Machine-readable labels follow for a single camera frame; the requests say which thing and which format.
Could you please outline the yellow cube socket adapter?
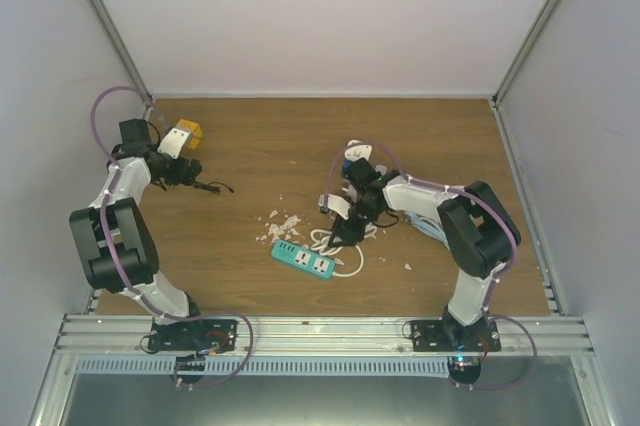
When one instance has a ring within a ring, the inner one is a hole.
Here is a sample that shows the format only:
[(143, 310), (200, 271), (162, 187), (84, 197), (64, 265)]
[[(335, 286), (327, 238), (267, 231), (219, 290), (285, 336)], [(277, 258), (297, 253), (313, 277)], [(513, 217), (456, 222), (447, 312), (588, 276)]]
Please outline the yellow cube socket adapter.
[(177, 122), (176, 127), (188, 134), (189, 139), (186, 142), (186, 147), (190, 150), (195, 150), (203, 139), (203, 132), (200, 124), (182, 118)]

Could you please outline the white cube adapter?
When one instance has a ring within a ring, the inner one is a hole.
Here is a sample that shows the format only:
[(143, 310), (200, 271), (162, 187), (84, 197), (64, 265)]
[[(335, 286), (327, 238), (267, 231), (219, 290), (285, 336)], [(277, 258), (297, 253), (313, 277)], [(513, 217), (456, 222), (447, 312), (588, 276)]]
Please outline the white cube adapter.
[(372, 146), (360, 140), (350, 140), (344, 152), (346, 161), (355, 162), (360, 159), (369, 160), (372, 154)]

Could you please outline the teal power strip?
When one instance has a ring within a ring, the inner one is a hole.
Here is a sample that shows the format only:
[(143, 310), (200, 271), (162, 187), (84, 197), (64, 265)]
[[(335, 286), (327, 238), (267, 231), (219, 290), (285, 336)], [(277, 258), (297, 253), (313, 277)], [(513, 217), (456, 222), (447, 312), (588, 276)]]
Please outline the teal power strip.
[(335, 269), (335, 261), (333, 259), (284, 240), (277, 240), (274, 243), (271, 257), (276, 261), (322, 280), (329, 280)]

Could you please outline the black power adapter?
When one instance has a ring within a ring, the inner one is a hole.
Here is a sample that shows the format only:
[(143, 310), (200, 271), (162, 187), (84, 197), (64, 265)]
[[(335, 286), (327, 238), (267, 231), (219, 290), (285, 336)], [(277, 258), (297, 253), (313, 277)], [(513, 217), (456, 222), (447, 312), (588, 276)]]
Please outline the black power adapter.
[(202, 165), (199, 160), (190, 160), (184, 169), (182, 174), (181, 183), (185, 186), (194, 186), (197, 182), (197, 177), (202, 172)]

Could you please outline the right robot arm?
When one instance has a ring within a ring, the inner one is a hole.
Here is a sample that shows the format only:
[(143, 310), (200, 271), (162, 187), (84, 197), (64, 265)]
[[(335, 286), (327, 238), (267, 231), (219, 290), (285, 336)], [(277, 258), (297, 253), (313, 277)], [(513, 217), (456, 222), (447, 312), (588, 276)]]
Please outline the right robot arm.
[(454, 293), (444, 308), (444, 342), (464, 351), (489, 329), (489, 304), (500, 277), (517, 259), (521, 236), (492, 188), (441, 185), (403, 171), (376, 171), (366, 159), (348, 165), (346, 179), (355, 197), (324, 192), (319, 208), (332, 212), (330, 246), (356, 246), (365, 229), (385, 212), (412, 213), (439, 227), (459, 272)]

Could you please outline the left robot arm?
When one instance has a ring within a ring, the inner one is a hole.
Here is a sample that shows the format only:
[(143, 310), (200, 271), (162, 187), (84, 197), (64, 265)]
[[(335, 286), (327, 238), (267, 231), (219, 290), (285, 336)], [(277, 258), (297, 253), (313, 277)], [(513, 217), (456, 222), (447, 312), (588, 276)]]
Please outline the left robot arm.
[(143, 119), (123, 121), (119, 128), (121, 142), (103, 150), (108, 176), (101, 192), (69, 217), (83, 272), (93, 289), (134, 301), (160, 332), (172, 325), (172, 339), (185, 350), (196, 349), (205, 341), (206, 326), (191, 297), (161, 272), (140, 203), (150, 186), (196, 183), (201, 163), (182, 152), (198, 145), (198, 130), (180, 122), (152, 139), (153, 126)]

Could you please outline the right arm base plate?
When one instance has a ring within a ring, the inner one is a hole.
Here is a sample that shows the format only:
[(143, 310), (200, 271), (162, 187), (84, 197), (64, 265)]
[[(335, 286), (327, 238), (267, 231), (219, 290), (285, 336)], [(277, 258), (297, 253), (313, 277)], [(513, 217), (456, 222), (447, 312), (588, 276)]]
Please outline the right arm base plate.
[(502, 349), (497, 326), (483, 318), (470, 326), (461, 326), (450, 318), (413, 319), (403, 324), (402, 335), (411, 341), (414, 352), (458, 354)]

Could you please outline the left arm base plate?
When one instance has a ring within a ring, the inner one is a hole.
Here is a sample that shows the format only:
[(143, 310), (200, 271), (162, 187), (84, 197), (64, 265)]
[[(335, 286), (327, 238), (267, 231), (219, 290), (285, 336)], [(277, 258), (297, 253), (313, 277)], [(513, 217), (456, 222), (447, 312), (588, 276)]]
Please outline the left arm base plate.
[(139, 346), (147, 354), (159, 352), (193, 352), (217, 354), (235, 349), (237, 320), (204, 319), (194, 322), (175, 322), (168, 325), (153, 323), (149, 334)]

